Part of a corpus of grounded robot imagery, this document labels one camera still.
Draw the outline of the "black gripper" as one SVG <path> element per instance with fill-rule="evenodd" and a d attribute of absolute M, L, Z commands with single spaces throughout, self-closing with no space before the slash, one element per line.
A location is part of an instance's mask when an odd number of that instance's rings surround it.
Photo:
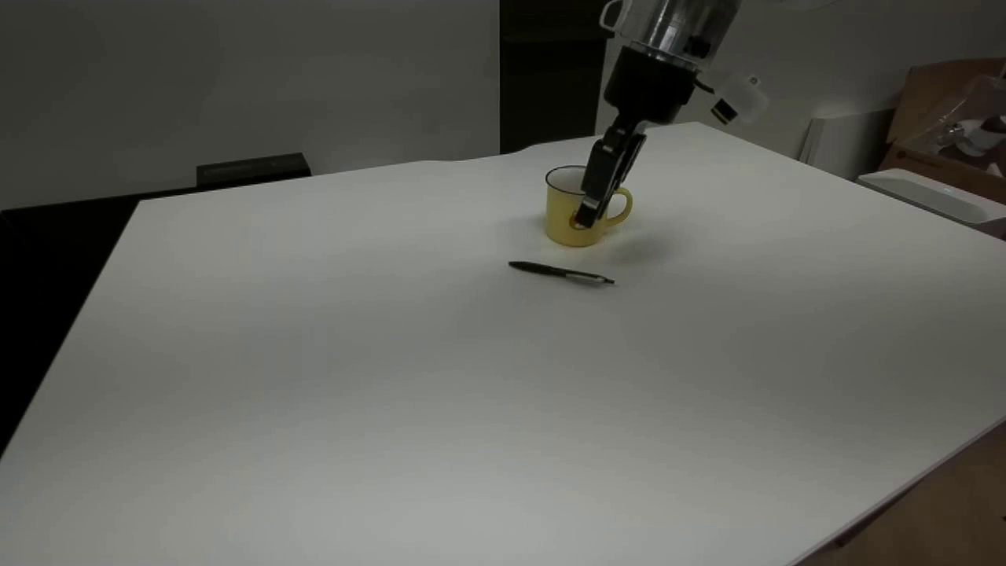
<path fill-rule="evenodd" d="M 606 77 L 602 100 L 615 111 L 611 129 L 594 140 L 588 164 L 575 181 L 572 226 L 612 226 L 634 213 L 634 196 L 627 189 L 629 176 L 629 131 L 647 121 L 665 125 L 688 105 L 694 91 L 694 70 L 675 60 L 621 48 Z"/>

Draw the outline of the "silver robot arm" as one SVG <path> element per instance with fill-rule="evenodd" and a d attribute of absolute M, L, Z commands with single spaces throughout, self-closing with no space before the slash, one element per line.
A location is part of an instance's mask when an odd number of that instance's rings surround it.
<path fill-rule="evenodd" d="M 688 105 L 699 72 L 721 51 L 741 0 L 606 0 L 599 28 L 621 41 L 602 100 L 612 121 L 591 143 L 575 226 L 594 226 L 629 176 L 647 125 Z"/>

